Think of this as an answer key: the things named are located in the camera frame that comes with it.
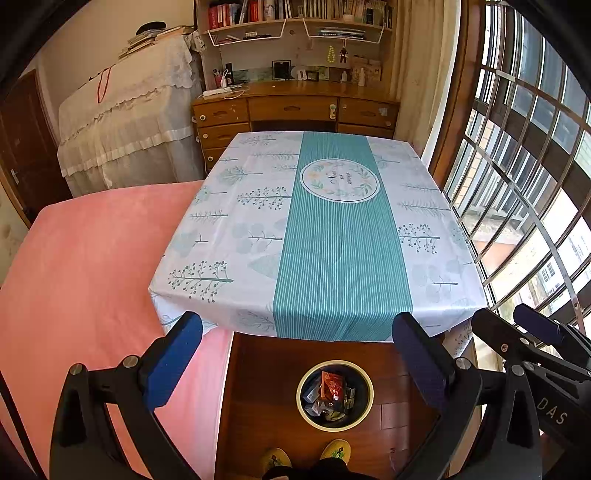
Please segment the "left yellow slipper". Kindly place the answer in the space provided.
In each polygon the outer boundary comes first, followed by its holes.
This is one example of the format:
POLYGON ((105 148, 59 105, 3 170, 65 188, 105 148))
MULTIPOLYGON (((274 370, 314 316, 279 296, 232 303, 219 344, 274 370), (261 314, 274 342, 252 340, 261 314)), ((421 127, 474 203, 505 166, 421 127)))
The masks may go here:
POLYGON ((263 454, 262 467, 264 474, 270 473, 273 468, 290 468, 290 457, 288 457, 287 453, 284 452, 283 449, 271 448, 263 454))

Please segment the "wooden bookshelf with books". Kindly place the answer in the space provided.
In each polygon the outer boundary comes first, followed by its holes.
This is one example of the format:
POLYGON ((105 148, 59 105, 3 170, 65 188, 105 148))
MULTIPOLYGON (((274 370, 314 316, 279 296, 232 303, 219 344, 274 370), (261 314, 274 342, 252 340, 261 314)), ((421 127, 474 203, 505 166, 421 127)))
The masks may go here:
POLYGON ((204 85, 228 73, 235 83, 273 80, 273 61, 291 77, 334 80, 368 64, 382 81, 391 69, 396 1, 196 1, 193 23, 204 49, 204 85))

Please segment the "right yellow slipper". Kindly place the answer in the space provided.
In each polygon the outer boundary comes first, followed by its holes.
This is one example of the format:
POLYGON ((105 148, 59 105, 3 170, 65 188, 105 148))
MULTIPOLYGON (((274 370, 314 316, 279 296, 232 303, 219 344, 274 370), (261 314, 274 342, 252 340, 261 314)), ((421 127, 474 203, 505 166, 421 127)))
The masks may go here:
POLYGON ((351 444, 344 439, 335 439, 329 442, 325 450, 322 451, 321 459, 339 459, 346 464, 351 460, 351 444))

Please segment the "metal window grille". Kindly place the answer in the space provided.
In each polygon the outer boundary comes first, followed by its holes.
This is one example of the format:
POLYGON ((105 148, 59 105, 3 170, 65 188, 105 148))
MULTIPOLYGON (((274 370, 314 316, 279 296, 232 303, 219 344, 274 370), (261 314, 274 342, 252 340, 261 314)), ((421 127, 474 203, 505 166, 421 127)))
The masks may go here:
POLYGON ((590 101, 521 13, 484 5, 478 82, 445 194, 488 303, 590 325, 590 101))

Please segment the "yellow slipper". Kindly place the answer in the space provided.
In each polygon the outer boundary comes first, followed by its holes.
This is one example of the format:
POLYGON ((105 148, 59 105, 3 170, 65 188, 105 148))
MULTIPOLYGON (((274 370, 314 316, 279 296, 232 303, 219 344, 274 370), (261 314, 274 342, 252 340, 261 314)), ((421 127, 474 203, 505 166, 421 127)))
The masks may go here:
POLYGON ((283 449, 271 448, 263 454, 262 467, 264 474, 270 473, 273 468, 290 468, 290 457, 288 457, 287 453, 284 452, 283 449))
POLYGON ((351 444, 344 439, 335 439, 329 442, 325 450, 322 451, 321 459, 339 459, 346 464, 351 460, 351 444))

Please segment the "leaf-print teal tablecloth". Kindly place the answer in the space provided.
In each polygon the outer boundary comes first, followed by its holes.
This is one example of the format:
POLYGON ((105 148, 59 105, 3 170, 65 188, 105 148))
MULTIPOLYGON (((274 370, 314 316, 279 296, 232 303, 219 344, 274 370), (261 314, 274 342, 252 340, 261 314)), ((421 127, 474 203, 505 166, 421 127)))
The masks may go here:
POLYGON ((180 220, 149 286, 164 330, 388 342, 414 316, 453 356, 486 306, 456 215, 405 142, 351 134, 235 137, 180 220))

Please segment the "black picture frame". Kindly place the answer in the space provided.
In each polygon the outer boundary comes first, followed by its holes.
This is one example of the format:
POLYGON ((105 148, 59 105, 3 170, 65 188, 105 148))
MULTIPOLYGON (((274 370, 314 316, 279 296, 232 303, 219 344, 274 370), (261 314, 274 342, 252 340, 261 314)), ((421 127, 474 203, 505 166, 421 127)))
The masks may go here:
POLYGON ((290 71, 290 60, 273 61, 273 80, 286 81, 293 79, 290 71))

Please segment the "red orange snack wrapper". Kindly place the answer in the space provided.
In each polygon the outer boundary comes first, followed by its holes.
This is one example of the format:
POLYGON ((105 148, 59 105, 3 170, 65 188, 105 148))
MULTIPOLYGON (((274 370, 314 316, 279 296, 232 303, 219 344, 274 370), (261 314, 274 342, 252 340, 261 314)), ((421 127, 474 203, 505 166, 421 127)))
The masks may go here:
POLYGON ((337 373, 322 371, 320 396, 322 401, 338 403, 344 399, 344 377, 337 373))

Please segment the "dark wooden door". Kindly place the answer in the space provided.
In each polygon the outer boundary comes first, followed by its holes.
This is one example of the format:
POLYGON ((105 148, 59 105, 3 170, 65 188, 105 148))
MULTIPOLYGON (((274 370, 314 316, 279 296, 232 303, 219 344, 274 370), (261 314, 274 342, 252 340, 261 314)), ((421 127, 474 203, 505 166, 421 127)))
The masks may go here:
POLYGON ((44 207, 72 197, 60 171, 36 70, 23 75, 1 102, 1 164, 29 221, 44 207))

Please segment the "round dark trash bin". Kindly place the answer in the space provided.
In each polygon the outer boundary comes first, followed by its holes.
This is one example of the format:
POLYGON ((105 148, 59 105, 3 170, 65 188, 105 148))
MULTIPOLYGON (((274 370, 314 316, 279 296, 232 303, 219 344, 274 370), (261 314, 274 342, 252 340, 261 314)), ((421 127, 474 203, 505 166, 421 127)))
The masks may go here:
POLYGON ((374 401, 375 388, 368 373, 345 360, 311 367, 295 392, 295 405, 304 421, 328 433, 359 426, 369 416, 374 401))

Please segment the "wooden desk with drawers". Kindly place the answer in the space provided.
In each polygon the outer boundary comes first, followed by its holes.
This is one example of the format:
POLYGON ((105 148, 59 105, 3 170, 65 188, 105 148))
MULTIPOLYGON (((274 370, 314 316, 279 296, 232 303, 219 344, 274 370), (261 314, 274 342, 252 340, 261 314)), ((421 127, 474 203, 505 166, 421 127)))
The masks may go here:
POLYGON ((400 103, 380 87, 291 80, 201 96, 191 111, 209 172, 239 133, 304 130, 391 139, 400 103))

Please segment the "lace-covered cabinet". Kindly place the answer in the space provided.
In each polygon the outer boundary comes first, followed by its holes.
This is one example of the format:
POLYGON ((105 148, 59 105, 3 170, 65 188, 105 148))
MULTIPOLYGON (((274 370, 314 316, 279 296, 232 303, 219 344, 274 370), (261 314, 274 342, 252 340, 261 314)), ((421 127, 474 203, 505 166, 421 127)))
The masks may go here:
POLYGON ((191 111, 202 92, 199 67, 192 36, 168 37, 62 102, 57 158, 73 196, 204 179, 191 111))

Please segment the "floral curtain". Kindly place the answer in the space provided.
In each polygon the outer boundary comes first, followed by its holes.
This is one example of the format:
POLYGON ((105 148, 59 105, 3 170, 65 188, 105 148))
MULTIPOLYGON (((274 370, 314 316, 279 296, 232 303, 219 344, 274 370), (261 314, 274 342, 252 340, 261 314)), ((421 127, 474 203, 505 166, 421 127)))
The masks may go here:
POLYGON ((398 1, 390 93, 399 103, 394 138, 422 156, 445 108, 461 19, 459 1, 398 1))

